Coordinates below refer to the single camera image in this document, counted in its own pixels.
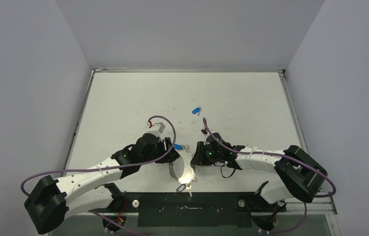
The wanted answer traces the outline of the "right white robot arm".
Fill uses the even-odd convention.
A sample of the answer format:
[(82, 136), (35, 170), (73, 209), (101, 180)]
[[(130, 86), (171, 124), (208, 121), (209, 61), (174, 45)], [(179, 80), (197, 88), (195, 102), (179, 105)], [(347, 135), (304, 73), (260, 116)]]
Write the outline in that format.
[(254, 197), (255, 207), (268, 210), (274, 203), (296, 198), (311, 203), (317, 197), (327, 171), (299, 146), (269, 151), (225, 142), (219, 133), (198, 142), (191, 165), (210, 166), (221, 163), (233, 170), (257, 170), (276, 174), (279, 180), (268, 181)]

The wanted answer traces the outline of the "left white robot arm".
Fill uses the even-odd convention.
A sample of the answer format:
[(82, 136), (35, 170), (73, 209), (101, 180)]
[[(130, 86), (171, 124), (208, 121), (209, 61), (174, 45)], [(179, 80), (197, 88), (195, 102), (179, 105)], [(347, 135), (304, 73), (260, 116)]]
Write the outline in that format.
[(138, 172), (143, 165), (176, 161), (180, 154), (174, 145), (169, 137), (161, 139), (160, 132), (151, 131), (91, 168), (66, 170), (69, 175), (58, 178), (51, 176), (52, 171), (39, 173), (24, 207), (40, 235), (78, 213), (97, 208), (118, 211), (123, 199), (111, 192), (113, 182)]

